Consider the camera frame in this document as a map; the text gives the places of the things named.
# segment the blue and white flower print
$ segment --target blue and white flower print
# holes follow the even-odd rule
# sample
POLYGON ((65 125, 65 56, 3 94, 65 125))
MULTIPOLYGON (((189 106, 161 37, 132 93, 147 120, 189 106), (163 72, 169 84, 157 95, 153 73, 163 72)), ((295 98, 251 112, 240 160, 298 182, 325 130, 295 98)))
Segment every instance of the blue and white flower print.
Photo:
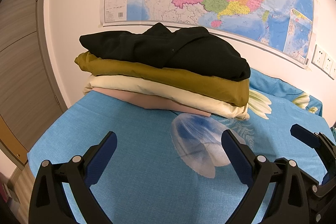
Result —
MULTIPOLYGON (((171 137, 177 153, 191 169, 207 178, 214 178, 216 166, 230 163, 221 145, 223 131, 230 129, 210 117, 183 113, 172 122, 171 137)), ((246 144, 231 130, 240 143, 246 144)))

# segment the wooden floor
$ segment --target wooden floor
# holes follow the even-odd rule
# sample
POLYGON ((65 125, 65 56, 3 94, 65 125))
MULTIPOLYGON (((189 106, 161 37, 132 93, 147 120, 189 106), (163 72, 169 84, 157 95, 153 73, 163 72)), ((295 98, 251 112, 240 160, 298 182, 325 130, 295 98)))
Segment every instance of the wooden floor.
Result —
POLYGON ((20 200, 20 209, 16 218, 21 224, 28 224, 29 203, 32 195, 35 178, 26 164, 17 181, 14 183, 14 192, 20 200))

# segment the stack of folded clothes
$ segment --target stack of folded clothes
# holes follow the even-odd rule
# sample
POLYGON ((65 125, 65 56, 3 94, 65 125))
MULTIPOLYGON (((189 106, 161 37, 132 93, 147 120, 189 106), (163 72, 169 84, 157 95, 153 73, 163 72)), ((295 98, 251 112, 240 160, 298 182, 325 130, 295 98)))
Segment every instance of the stack of folded clothes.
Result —
POLYGON ((143 34, 106 31, 79 38, 88 52, 75 63, 92 89, 152 109, 248 119, 247 61, 204 27, 171 32, 161 23, 143 34))

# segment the mustard yellow garment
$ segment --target mustard yellow garment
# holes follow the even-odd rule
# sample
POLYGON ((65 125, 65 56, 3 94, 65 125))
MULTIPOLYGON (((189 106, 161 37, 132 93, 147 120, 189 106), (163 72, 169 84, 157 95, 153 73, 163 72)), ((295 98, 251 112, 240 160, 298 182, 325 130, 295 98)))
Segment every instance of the mustard yellow garment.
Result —
POLYGON ((235 82, 216 76, 202 76, 183 69, 154 68, 142 63, 101 59, 90 52, 81 53, 75 63, 93 75, 126 75, 188 90, 242 107, 249 100, 249 80, 235 82))

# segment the electrical outlet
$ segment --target electrical outlet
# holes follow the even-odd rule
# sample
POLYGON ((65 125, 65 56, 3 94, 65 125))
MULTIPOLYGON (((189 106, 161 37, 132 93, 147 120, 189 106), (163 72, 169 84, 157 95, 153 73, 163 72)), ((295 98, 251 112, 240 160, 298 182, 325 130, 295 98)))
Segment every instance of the electrical outlet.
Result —
POLYGON ((333 64, 331 65, 331 70, 329 76, 333 79, 336 79, 336 61, 334 60, 333 64))
POLYGON ((311 62, 321 69, 323 67, 325 56, 326 56, 326 52, 323 49, 321 49, 319 45, 316 45, 314 57, 311 62))
POLYGON ((331 57, 328 54, 325 54, 322 70, 326 72, 327 74, 329 74, 332 64, 333 64, 333 60, 331 59, 331 57))

